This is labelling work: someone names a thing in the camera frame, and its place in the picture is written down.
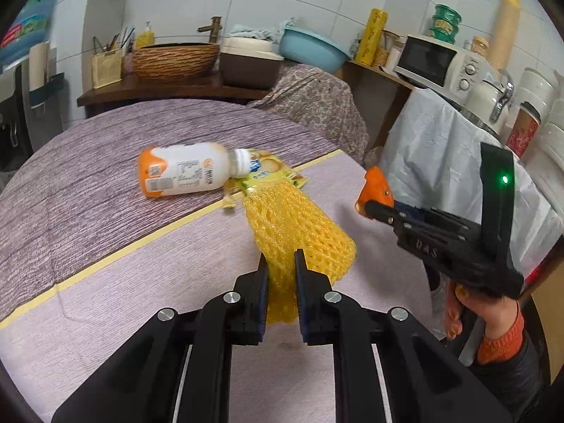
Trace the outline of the orange black sleeve forearm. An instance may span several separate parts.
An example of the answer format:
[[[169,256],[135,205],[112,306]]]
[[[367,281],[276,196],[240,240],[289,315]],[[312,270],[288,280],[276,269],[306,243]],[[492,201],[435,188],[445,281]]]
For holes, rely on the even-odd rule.
[[[520,307],[509,330],[484,337],[470,371],[508,410],[514,421],[534,407],[543,392],[537,351],[525,329]]]

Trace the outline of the right hand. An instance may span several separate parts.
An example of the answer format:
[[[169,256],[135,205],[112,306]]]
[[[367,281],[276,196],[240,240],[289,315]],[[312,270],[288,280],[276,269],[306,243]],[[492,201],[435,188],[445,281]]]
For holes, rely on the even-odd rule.
[[[503,337],[518,317],[519,303],[506,296],[491,298],[479,291],[449,281],[446,285],[446,314],[443,327],[449,339],[455,339],[464,329],[462,312],[466,308],[482,318],[489,340]]]

